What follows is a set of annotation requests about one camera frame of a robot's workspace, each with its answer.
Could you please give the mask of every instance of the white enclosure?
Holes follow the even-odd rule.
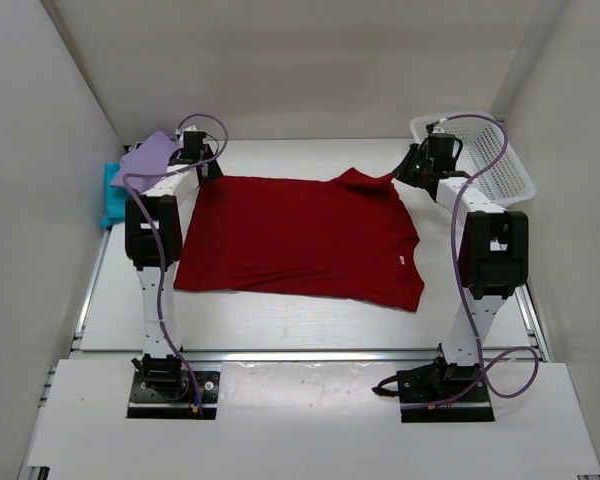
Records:
[[[326,179],[353,164],[379,175],[391,168],[394,154],[396,165],[401,160],[412,118],[460,110],[484,110],[506,119],[516,152],[537,187],[536,197],[520,206],[531,225],[529,283],[552,360],[566,363],[568,370],[543,364],[541,384],[528,397],[495,402],[500,423],[464,430],[476,448],[492,447],[494,460],[466,461],[464,467],[474,470],[460,469],[458,476],[475,478],[470,476],[473,472],[479,478],[498,478],[506,471],[508,477],[501,478],[557,479],[564,474],[575,480],[577,475],[599,474],[600,1],[0,0],[0,479],[15,479],[21,471],[39,399],[48,394],[47,374],[59,359],[67,358],[42,410],[46,415],[40,416],[39,435],[31,443],[25,467],[53,464],[51,480],[89,478],[90,468],[102,478],[146,471],[141,463],[128,469],[128,464],[115,460],[137,457],[136,451],[111,455],[129,435],[140,442],[147,432],[142,424],[127,429],[120,420],[130,378],[125,375],[132,370],[128,360],[142,341],[142,333],[133,330],[139,305],[131,305],[132,294],[116,295],[136,287],[127,283],[132,270],[116,273],[126,262],[121,226],[106,237],[102,269],[93,270],[102,245],[98,220],[103,213],[103,165],[120,158],[123,144],[158,128],[173,129],[193,111],[209,111],[227,123],[232,138],[266,140],[236,142],[227,153],[229,173],[249,174],[245,165],[257,157],[254,175]],[[318,138],[350,140],[284,141]],[[311,159],[302,163],[307,156]],[[251,367],[231,360],[258,361],[265,350],[275,350],[276,355],[285,349],[320,350],[321,342],[327,360],[377,360],[384,353],[373,349],[390,351],[383,362],[351,370],[358,372],[351,374],[354,386],[364,392],[352,403],[340,390],[327,388],[323,397],[326,387],[322,384],[320,390],[320,374],[315,373],[315,391],[306,397],[309,406],[313,408],[317,396],[316,405],[327,405],[319,415],[330,415],[334,405],[353,408],[358,402],[369,418],[390,424],[395,405],[370,406],[373,397],[365,385],[371,380],[365,375],[376,372],[375,379],[395,371],[394,364],[386,363],[392,355],[397,358],[395,351],[432,358],[447,328],[446,310],[455,313],[457,306],[455,291],[447,295],[454,287],[450,264],[441,259],[449,255],[448,214],[435,211],[423,192],[400,194],[430,242],[418,247],[416,258],[420,255],[423,270],[429,268],[425,313],[432,319],[431,328],[428,317],[407,317],[412,324],[405,327],[400,312],[348,300],[254,301],[243,294],[226,300],[215,293],[194,302],[181,300],[179,308],[195,306],[183,312],[204,312],[198,323],[183,326],[193,349],[237,352],[218,357],[227,361],[223,372],[229,388],[222,397],[227,416],[215,422],[219,431],[205,427],[218,445],[223,444],[223,432],[237,435],[232,437],[234,446],[247,442],[249,422],[266,416],[257,411],[251,418],[253,411],[244,410],[254,407],[256,397],[249,392],[258,386],[245,374]],[[101,282],[88,295],[93,302],[83,303],[90,275],[98,271]],[[125,287],[113,291],[120,282]],[[487,339],[489,356],[537,342],[536,319],[525,292],[516,292],[495,321],[494,335]],[[236,325],[249,330],[265,306],[269,327],[253,327],[246,335],[237,330],[223,333],[223,328],[228,332]],[[224,327],[221,322],[211,325],[223,309],[231,309],[223,317]],[[322,335],[304,321],[305,311],[307,318],[320,320],[325,313],[335,318],[342,310],[347,313],[338,327],[341,331],[324,330]],[[379,326],[369,317],[379,319]],[[86,318],[86,330],[80,324],[74,339],[78,318]],[[297,355],[312,360],[306,353]],[[525,362],[522,358],[517,365],[497,367],[500,373],[494,378],[513,390],[528,370]],[[269,388],[281,382],[284,372],[293,376],[308,368],[271,365],[260,371],[270,380]],[[351,366],[342,365],[341,372]],[[333,380],[340,367],[320,368]],[[98,385],[109,386],[111,397],[100,396]],[[256,432],[271,448],[284,442],[269,436],[269,428],[278,424],[283,435],[285,429],[296,428],[294,421],[309,425],[303,416],[318,410],[275,398],[279,405],[255,405],[291,419],[263,424]],[[82,402],[83,416],[76,417],[72,412],[80,410]],[[247,417],[228,422],[244,412]],[[418,427],[409,431],[417,432],[414,437],[393,427],[374,433],[377,425],[370,427],[361,418],[353,422],[360,428],[356,433],[338,415],[332,417],[333,431],[302,431],[305,439],[343,439],[333,463],[323,463],[331,468],[321,470],[323,475],[331,472],[333,478],[342,478],[366,472],[368,478],[371,470],[348,470],[346,458],[369,455],[369,461],[379,461],[391,455],[395,473],[413,465],[422,473],[411,471],[414,478],[444,476],[444,462],[427,467],[431,462],[425,455],[431,449],[424,448],[437,444],[441,436],[448,448],[454,442],[461,445],[453,458],[473,458],[459,427]],[[155,431],[164,438],[189,438],[189,427],[181,423],[159,425]],[[65,427],[83,436],[65,438]],[[110,443],[100,444],[98,436],[107,428]],[[355,440],[383,432],[390,432],[395,442],[414,442],[404,443],[404,448],[421,454],[412,454],[409,464],[396,445],[369,453]],[[306,455],[324,451],[319,443],[301,443],[296,439],[295,444],[282,445],[280,459],[288,455],[291,464],[300,465],[294,463],[294,445]],[[71,463],[71,448],[84,457]],[[498,449],[507,449],[506,454]],[[569,457],[563,465],[560,449]],[[112,458],[111,469],[98,463],[97,456]],[[240,457],[238,465],[248,470],[245,458]],[[280,459],[269,464],[270,473],[285,472]],[[229,475],[227,465],[223,472]],[[81,470],[72,471],[74,466]],[[174,468],[186,472],[189,464]]]

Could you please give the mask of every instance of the white panel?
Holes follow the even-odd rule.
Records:
[[[506,390],[530,364],[500,365]],[[215,421],[127,420],[133,367],[60,364],[29,465],[49,480],[365,479],[575,480],[600,473],[564,365],[494,400],[496,422],[400,424],[396,399],[371,392],[392,364],[224,364]]]
[[[227,175],[329,180],[355,166],[380,176],[403,158],[408,141],[291,140],[231,142],[220,164]],[[176,292],[176,322],[187,349],[435,348],[460,303],[450,252],[450,214],[424,190],[394,182],[420,243],[415,261],[425,281],[417,314],[367,302],[248,292]],[[181,207],[182,225],[194,198]],[[85,350],[141,350],[142,296],[124,253],[124,227],[109,240],[82,342]],[[528,345],[511,298],[494,320],[486,345]]]
[[[0,479],[71,340],[119,141],[42,6],[0,0]]]
[[[508,124],[538,188],[536,307],[600,457],[600,1],[571,2]]]
[[[546,30],[537,3],[55,0],[125,142],[201,110],[246,139],[403,137],[419,115],[489,110]]]

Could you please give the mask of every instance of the black bracket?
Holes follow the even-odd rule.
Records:
[[[498,240],[506,250],[491,250]],[[462,285],[473,298],[507,298],[527,281],[529,220],[523,212],[467,214],[458,263]]]
[[[182,145],[180,149],[180,157],[174,155],[169,161],[169,165],[193,165],[201,160],[213,158],[213,150],[205,143],[207,138],[206,132],[185,131],[182,133]],[[222,169],[218,164],[218,160],[213,160],[196,168],[198,175],[198,184],[206,185],[213,180],[222,177]]]
[[[443,358],[411,370],[399,370],[374,387],[376,395],[399,397],[402,423],[492,422],[495,420],[484,382],[478,382],[469,392],[452,404],[435,408],[411,407],[446,400],[462,392],[480,373],[477,365],[448,365]],[[397,382],[397,390],[384,388]]]
[[[202,408],[195,409],[195,390],[180,360],[169,356],[155,359],[145,355],[136,367],[129,394],[127,418],[174,418],[215,420],[220,391],[220,372],[194,371],[202,391]]]
[[[158,234],[164,249],[166,266],[180,260],[182,253],[182,231],[178,216],[178,201],[173,195],[161,197],[140,196],[142,205],[157,224]],[[147,220],[132,197],[125,203],[125,250],[138,270],[144,267],[159,267],[160,256],[156,240],[147,225]]]

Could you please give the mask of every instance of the cable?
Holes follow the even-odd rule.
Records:
[[[216,142],[216,152],[220,149],[220,142],[218,141],[218,139],[216,137],[214,137],[213,135],[207,133],[207,137],[209,137],[211,140],[213,140],[214,142]]]
[[[505,153],[507,152],[507,147],[509,146],[509,134],[507,133],[506,129],[500,122],[497,122],[496,120],[494,120],[490,117],[487,117],[486,115],[480,115],[477,113],[465,113],[465,114],[460,114],[460,115],[453,115],[448,118],[443,118],[443,119],[438,120],[437,122],[435,122],[433,124],[433,126],[438,125],[442,122],[456,120],[459,118],[478,118],[481,120],[486,120],[486,121],[492,123],[493,125],[495,125],[496,127],[498,127],[503,135],[502,148],[500,149],[500,152],[498,152],[498,154],[495,156],[495,158],[489,164],[487,164],[484,168],[482,168],[481,170],[479,170],[478,172],[473,174],[471,177],[469,177],[467,179],[467,181],[462,185],[462,187],[460,188],[460,191],[458,192],[458,195],[456,196],[455,203],[453,204],[453,211],[451,213],[451,257],[452,257],[452,261],[453,261],[453,271],[454,271],[455,277],[456,277],[456,284],[458,286],[458,292],[460,293],[460,300],[462,301],[462,306],[464,308],[465,314],[467,316],[469,325],[471,326],[471,330],[473,332],[473,336],[476,341],[476,347],[478,350],[478,364],[480,366],[480,375],[478,375],[478,378],[476,378],[464,390],[462,390],[460,393],[458,393],[456,395],[453,395],[444,400],[438,400],[435,402],[405,406],[402,408],[403,410],[435,408],[435,407],[438,407],[441,405],[446,405],[449,403],[456,402],[459,398],[466,395],[483,378],[484,378],[485,383],[487,384],[487,387],[489,388],[489,390],[491,390],[496,396],[498,396],[500,398],[515,398],[515,397],[522,395],[524,392],[526,392],[529,389],[529,387],[531,387],[531,385],[535,381],[536,377],[538,376],[538,370],[540,369],[540,357],[538,356],[538,354],[536,353],[536,351],[533,348],[525,347],[525,346],[509,348],[509,349],[505,350],[504,352],[502,352],[497,357],[495,357],[493,360],[491,360],[487,365],[485,365],[484,352],[482,349],[482,342],[480,341],[480,334],[478,332],[476,323],[473,320],[473,315],[471,315],[471,308],[469,307],[469,302],[467,300],[467,296],[465,295],[464,287],[462,286],[462,278],[460,276],[460,266],[458,265],[458,247],[456,244],[456,223],[458,220],[458,212],[460,210],[460,201],[462,200],[462,195],[464,195],[464,192],[467,191],[467,189],[471,186],[471,184],[473,183],[474,180],[476,180],[478,177],[483,175],[485,172],[487,172],[488,170],[493,168],[504,157]],[[487,376],[487,372],[497,362],[499,362],[503,358],[509,356],[512,353],[520,352],[520,351],[529,351],[533,355],[533,372],[531,373],[531,377],[529,378],[527,383],[525,383],[517,391],[515,391],[513,393],[501,393],[491,384],[491,381],[489,380],[489,377]]]
[[[168,178],[168,177],[172,177],[174,175],[188,172],[194,168],[197,168],[202,165],[206,165],[207,163],[211,163],[214,160],[217,160],[220,157],[220,155],[222,155],[224,153],[225,149],[227,148],[227,143],[229,142],[229,132],[227,130],[227,127],[219,118],[214,117],[213,115],[206,114],[206,113],[194,113],[193,115],[189,115],[188,117],[186,117],[184,120],[182,120],[180,122],[180,124],[178,125],[178,130],[180,130],[182,128],[182,126],[185,124],[185,122],[187,122],[188,120],[191,120],[192,118],[198,118],[198,117],[209,118],[209,119],[213,120],[222,128],[222,130],[224,132],[224,141],[222,142],[222,145],[220,146],[218,151],[212,157],[210,157],[206,160],[202,160],[200,162],[194,163],[192,165],[187,165],[186,167],[183,167],[183,168],[181,168],[177,171],[173,171],[173,172],[165,172],[165,173],[157,173],[157,174],[127,173],[126,175],[122,176],[122,183],[123,183],[124,187],[127,189],[127,192],[129,192],[129,195],[131,196],[131,198],[133,198],[133,201],[136,203],[136,205],[140,209],[142,216],[147,221],[149,228],[151,229],[151,233],[153,234],[153,238],[155,239],[156,245],[158,247],[158,256],[160,257],[160,279],[158,281],[158,294],[156,296],[156,310],[158,312],[158,321],[160,323],[160,329],[162,330],[164,338],[167,341],[167,343],[169,344],[169,348],[171,348],[171,350],[173,351],[173,354],[176,356],[176,358],[178,360],[180,360],[180,362],[183,363],[185,368],[187,369],[187,373],[189,374],[189,378],[190,378],[191,383],[193,384],[193,387],[195,390],[194,405],[196,405],[196,406],[200,406],[200,404],[202,403],[202,390],[200,389],[200,385],[198,384],[198,381],[196,379],[195,374],[193,373],[193,370],[191,369],[191,366],[186,361],[186,359],[182,356],[180,351],[176,348],[173,341],[171,340],[171,337],[169,336],[169,332],[167,331],[167,327],[164,323],[164,316],[162,314],[162,290],[163,290],[163,286],[164,286],[165,274],[167,271],[167,266],[166,266],[167,261],[166,261],[166,257],[164,254],[164,246],[162,245],[162,239],[160,238],[160,233],[158,232],[158,229],[156,228],[156,225],[155,225],[153,219],[151,218],[151,215],[147,211],[146,207],[143,205],[142,200],[140,199],[140,195],[129,184],[129,178],[144,178],[144,179]]]

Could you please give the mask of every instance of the teal towel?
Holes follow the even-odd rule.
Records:
[[[124,202],[127,200],[127,190],[124,187],[113,187],[111,181],[120,170],[119,163],[104,165],[104,217],[100,221],[102,228],[124,222]]]

